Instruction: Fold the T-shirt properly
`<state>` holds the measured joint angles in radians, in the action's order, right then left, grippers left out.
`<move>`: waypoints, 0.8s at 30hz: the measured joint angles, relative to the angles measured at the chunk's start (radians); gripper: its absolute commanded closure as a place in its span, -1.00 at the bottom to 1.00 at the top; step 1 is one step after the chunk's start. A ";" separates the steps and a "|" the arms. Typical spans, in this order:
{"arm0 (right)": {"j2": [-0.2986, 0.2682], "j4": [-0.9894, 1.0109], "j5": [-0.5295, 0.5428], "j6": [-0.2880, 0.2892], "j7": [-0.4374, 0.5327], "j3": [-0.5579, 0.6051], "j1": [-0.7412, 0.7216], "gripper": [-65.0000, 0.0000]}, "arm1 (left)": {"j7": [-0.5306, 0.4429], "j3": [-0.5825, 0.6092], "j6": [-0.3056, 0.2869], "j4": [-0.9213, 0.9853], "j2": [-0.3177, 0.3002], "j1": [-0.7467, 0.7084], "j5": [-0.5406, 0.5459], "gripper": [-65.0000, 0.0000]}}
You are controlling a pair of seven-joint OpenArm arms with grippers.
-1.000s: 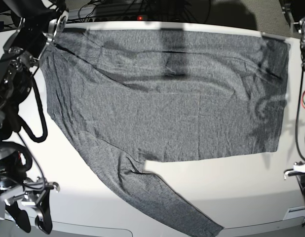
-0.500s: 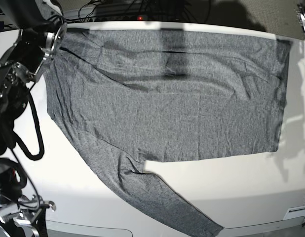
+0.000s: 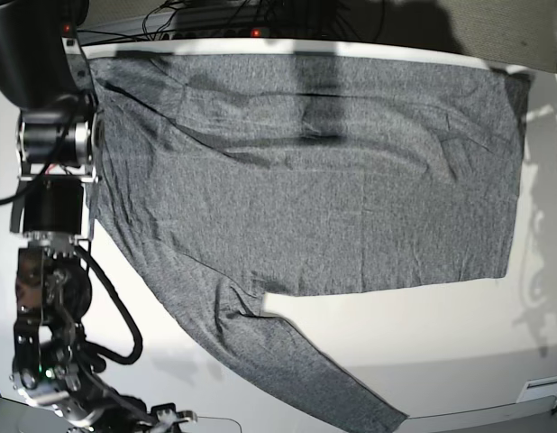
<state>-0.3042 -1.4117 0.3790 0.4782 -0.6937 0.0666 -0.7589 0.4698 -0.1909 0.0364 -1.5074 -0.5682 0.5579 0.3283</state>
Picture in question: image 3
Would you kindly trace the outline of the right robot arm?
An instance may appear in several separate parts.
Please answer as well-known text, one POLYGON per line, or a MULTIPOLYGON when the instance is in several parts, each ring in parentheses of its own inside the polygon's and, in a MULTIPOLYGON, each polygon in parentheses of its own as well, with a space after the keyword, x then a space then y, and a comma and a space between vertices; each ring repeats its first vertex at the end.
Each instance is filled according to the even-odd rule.
POLYGON ((78 26, 85 1, 0 1, 0 91, 19 110, 10 230, 18 253, 17 316, 11 383, 33 407, 53 410, 74 432, 178 432, 195 412, 148 407, 105 383, 108 362, 134 364, 140 329, 90 253, 85 187, 96 181, 94 154, 103 118, 78 26), (82 319, 97 277, 133 340, 128 355, 88 341, 82 319))

